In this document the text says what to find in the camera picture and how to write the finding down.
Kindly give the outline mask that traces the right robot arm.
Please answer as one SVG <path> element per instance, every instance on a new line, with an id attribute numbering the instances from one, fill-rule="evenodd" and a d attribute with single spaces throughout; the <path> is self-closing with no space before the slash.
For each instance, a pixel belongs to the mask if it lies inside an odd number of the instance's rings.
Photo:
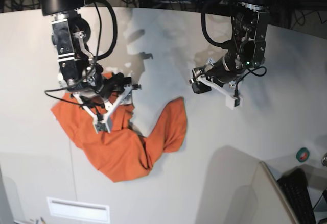
<path id="1" fill-rule="evenodd" d="M 118 39 L 118 23 L 113 7 L 107 0 L 40 0 L 43 16 L 53 16 L 52 44 L 57 51 L 58 91 L 64 90 L 76 99 L 75 105 L 91 117 L 96 131 L 111 132 L 111 116 L 119 105 L 132 103 L 132 92 L 141 88 L 122 73 L 107 78 L 99 60 L 108 57 Z M 87 42 L 91 29 L 78 9 L 88 4 L 103 4 L 112 19 L 112 42 L 104 54 L 93 54 Z"/>

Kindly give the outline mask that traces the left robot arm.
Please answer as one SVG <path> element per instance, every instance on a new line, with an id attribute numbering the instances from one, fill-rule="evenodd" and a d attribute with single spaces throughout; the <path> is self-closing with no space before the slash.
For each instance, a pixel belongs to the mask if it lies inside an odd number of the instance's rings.
<path id="1" fill-rule="evenodd" d="M 216 42 L 207 32 L 206 12 L 210 5 L 222 1 L 228 2 L 232 36 L 228 41 Z M 265 72 L 258 73 L 258 70 L 267 70 L 263 63 L 271 4 L 272 0 L 208 0 L 204 4 L 201 10 L 203 36 L 212 46 L 227 52 L 219 60 L 209 58 L 206 64 L 192 70 L 190 84 L 195 94 L 214 89 L 225 96 L 225 104 L 230 109 L 242 105 L 240 84 L 245 77 L 249 74 L 261 77 Z"/>

